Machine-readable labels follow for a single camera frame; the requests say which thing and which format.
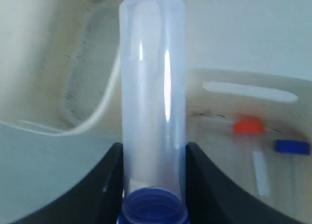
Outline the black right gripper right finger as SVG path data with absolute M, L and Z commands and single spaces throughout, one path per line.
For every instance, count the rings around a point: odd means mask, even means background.
M 228 178 L 196 143 L 186 146 L 186 206 L 192 224 L 296 224 Z

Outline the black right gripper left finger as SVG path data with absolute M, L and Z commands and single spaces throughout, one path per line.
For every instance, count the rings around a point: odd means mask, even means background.
M 123 191 L 123 148 L 113 144 L 74 187 L 18 224 L 115 224 Z

